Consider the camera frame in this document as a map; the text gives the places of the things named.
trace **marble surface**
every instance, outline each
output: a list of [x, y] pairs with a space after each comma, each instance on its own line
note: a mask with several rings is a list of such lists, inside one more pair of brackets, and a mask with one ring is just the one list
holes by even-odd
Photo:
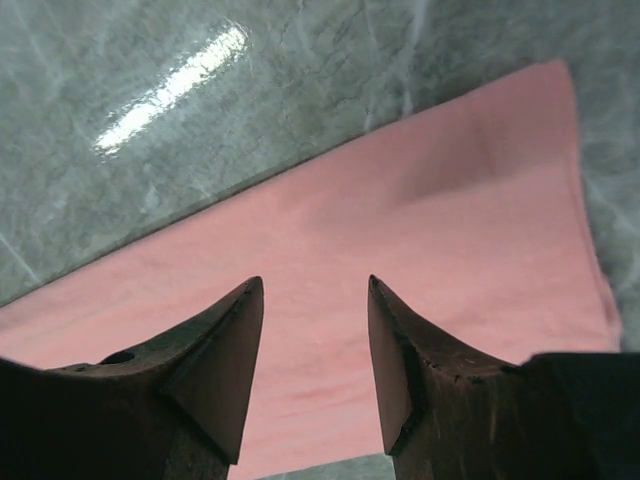
[[[627, 0], [0, 0], [0, 304], [563, 57], [597, 253], [640, 350], [638, 23]], [[281, 478], [357, 478], [340, 465]]]

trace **pink cloth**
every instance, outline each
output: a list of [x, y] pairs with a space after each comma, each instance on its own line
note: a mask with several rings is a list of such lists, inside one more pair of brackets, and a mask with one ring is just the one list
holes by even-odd
[[0, 310], [0, 355], [95, 362], [248, 277], [265, 320], [248, 479], [382, 451], [367, 280], [511, 362], [615, 351], [565, 65], [525, 69], [352, 141]]

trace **fabric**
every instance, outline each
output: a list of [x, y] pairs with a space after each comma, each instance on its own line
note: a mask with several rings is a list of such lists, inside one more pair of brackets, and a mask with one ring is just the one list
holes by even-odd
[[253, 275], [265, 319], [249, 479], [382, 451], [367, 337], [375, 274], [491, 355], [616, 351], [562, 61], [352, 141], [0, 310], [0, 355], [97, 362]]

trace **gray marble countertop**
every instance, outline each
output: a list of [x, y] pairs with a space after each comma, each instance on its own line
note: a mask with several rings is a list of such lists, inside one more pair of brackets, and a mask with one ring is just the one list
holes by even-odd
[[0, 0], [0, 304], [562, 57], [599, 260], [640, 349], [638, 24], [628, 0]]

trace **wrinkle in cloth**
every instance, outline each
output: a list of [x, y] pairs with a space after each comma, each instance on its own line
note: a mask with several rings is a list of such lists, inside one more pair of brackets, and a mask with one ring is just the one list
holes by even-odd
[[0, 355], [51, 368], [145, 341], [246, 280], [265, 318], [240, 463], [257, 478], [382, 451], [375, 274], [491, 355], [617, 351], [565, 64], [384, 127], [0, 310]]

